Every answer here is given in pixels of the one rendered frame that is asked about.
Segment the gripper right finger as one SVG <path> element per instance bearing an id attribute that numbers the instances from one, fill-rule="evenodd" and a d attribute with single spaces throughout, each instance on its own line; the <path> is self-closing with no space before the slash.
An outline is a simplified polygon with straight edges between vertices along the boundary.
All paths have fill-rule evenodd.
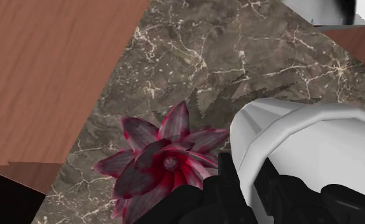
<path id="1" fill-rule="evenodd" d="M 365 195 L 339 184 L 309 189 L 295 176 L 281 175 L 270 159 L 254 186 L 273 224 L 365 224 Z"/>

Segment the red leafy plant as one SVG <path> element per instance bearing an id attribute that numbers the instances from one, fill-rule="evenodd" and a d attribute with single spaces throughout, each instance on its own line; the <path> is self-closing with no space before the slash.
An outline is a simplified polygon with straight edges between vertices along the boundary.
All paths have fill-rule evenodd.
<path id="1" fill-rule="evenodd" d="M 133 116 L 123 116 L 120 122 L 128 148 L 98 161 L 92 170 L 115 178 L 111 217 L 123 224 L 134 224 L 181 185 L 202 188 L 218 168 L 213 150 L 229 136 L 226 129 L 191 130 L 185 101 L 175 105 L 159 127 Z"/>

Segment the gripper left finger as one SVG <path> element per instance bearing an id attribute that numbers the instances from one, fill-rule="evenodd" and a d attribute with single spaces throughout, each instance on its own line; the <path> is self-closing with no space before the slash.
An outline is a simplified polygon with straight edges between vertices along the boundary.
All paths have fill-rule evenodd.
<path id="1" fill-rule="evenodd" d="M 179 186 L 134 224 L 258 224 L 231 153 L 220 153 L 218 162 L 218 175 L 205 178 L 201 189 Z"/>

